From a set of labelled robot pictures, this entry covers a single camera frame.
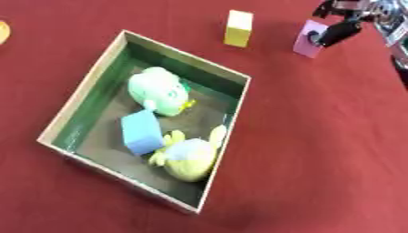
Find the table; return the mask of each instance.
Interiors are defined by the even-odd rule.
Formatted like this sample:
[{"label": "table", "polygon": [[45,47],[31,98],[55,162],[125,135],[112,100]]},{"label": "table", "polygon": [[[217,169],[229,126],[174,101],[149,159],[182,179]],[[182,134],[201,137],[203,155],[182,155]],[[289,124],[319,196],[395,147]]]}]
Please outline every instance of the table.
[{"label": "table", "polygon": [[[13,29],[0,46],[0,230],[407,232],[408,96],[369,25],[315,60],[291,52],[318,2],[0,0]],[[230,9],[254,13],[246,49],[222,44]],[[36,143],[121,29],[253,76],[198,217]]]}]

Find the yellow block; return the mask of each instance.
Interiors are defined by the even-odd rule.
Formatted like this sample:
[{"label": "yellow block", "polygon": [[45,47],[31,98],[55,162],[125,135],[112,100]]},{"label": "yellow block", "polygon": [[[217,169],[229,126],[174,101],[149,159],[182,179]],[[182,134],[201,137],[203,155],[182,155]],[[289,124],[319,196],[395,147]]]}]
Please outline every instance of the yellow block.
[{"label": "yellow block", "polygon": [[230,10],[224,44],[246,47],[252,31],[253,14]]}]

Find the cardboard box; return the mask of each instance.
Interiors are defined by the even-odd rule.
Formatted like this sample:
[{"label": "cardboard box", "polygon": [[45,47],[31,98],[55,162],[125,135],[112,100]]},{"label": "cardboard box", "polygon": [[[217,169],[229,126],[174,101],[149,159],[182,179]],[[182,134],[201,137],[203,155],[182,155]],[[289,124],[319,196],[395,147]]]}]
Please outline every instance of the cardboard box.
[{"label": "cardboard box", "polygon": [[[177,180],[162,167],[150,167],[148,157],[132,156],[122,144],[119,119],[140,109],[127,92],[127,81],[150,66],[162,66],[187,79],[192,88],[190,95],[197,100],[194,107],[179,116],[160,117],[164,132],[180,129],[188,138],[208,138],[213,127],[228,127],[215,167],[206,180]],[[122,31],[37,141],[174,207],[199,213],[249,84],[249,76]]]}]

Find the plush toy ear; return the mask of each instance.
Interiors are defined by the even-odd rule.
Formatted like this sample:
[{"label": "plush toy ear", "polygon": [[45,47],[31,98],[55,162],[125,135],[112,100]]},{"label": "plush toy ear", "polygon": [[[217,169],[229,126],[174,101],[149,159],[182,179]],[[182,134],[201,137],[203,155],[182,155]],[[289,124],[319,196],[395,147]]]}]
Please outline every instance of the plush toy ear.
[{"label": "plush toy ear", "polygon": [[220,148],[222,145],[222,140],[227,135],[227,128],[224,125],[215,127],[211,134],[209,134],[209,142],[215,148]]},{"label": "plush toy ear", "polygon": [[157,149],[155,151],[155,153],[148,160],[148,163],[151,166],[162,167],[162,166],[164,166],[164,164],[166,162],[166,154],[164,152],[166,151],[166,149],[168,147],[173,145],[174,141],[173,141],[173,139],[171,138],[170,135],[163,136],[163,140],[164,140],[164,147],[160,148],[160,149]]},{"label": "plush toy ear", "polygon": [[173,130],[171,132],[171,138],[173,139],[173,144],[176,144],[186,140],[186,135],[184,135],[184,133],[180,130]]}]

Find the blue cube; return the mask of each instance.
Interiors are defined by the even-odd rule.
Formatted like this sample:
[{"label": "blue cube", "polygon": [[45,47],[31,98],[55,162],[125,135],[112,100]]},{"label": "blue cube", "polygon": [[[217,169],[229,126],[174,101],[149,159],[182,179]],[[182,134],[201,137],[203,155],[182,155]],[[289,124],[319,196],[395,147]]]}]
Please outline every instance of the blue cube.
[{"label": "blue cube", "polygon": [[137,156],[164,147],[158,120],[149,110],[122,117],[121,126],[125,146]]}]

